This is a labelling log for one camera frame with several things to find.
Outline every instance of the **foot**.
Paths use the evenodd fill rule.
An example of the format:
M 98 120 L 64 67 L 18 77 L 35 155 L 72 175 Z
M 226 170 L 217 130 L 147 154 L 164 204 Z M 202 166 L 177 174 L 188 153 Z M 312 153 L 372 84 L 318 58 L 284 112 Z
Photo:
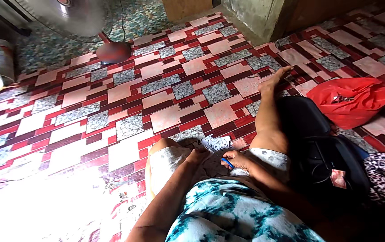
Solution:
M 291 65 L 280 68 L 275 74 L 273 74 L 272 78 L 260 83 L 258 85 L 258 90 L 260 92 L 274 90 L 275 86 L 279 83 L 279 81 L 284 76 L 284 74 L 287 71 L 291 71 L 292 69 L 293 69 L 293 66 Z

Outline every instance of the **wooden panel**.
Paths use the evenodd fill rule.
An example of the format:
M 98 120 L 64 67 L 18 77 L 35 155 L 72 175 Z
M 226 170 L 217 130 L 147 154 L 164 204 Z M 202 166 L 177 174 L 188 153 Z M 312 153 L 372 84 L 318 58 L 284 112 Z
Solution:
M 372 2 L 374 0 L 298 0 L 297 7 L 285 32 L 312 26 Z
M 170 21 L 212 9 L 212 0 L 163 0 Z

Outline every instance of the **person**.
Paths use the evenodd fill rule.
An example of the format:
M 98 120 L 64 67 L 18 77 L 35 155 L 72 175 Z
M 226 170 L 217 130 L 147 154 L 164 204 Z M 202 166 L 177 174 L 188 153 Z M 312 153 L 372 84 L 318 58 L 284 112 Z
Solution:
M 283 67 L 258 85 L 257 135 L 245 153 L 223 155 L 235 166 L 221 161 L 231 170 L 229 177 L 205 179 L 189 190 L 208 151 L 191 151 L 168 138 L 151 148 L 146 187 L 152 201 L 127 241 L 343 240 L 313 206 L 284 184 L 289 178 L 288 141 L 280 128 L 274 90 L 292 68 Z

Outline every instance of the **electric fan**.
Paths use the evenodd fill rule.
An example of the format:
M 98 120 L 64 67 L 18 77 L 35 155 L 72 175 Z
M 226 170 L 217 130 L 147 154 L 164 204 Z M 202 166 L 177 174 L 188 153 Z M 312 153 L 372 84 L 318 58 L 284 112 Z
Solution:
M 120 63 L 131 56 L 125 31 L 122 42 L 113 42 L 107 37 L 112 31 L 112 14 L 107 0 L 15 1 L 37 21 L 64 37 L 86 43 L 102 40 L 104 44 L 97 49 L 97 57 L 105 63 Z

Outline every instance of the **tie-dye dress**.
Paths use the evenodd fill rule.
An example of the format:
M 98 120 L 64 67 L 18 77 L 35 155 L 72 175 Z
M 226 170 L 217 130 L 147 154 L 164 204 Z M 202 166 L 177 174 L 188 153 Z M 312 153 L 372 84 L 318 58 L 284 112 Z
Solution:
M 211 178 L 186 195 L 166 241 L 324 241 L 292 212 L 236 179 Z

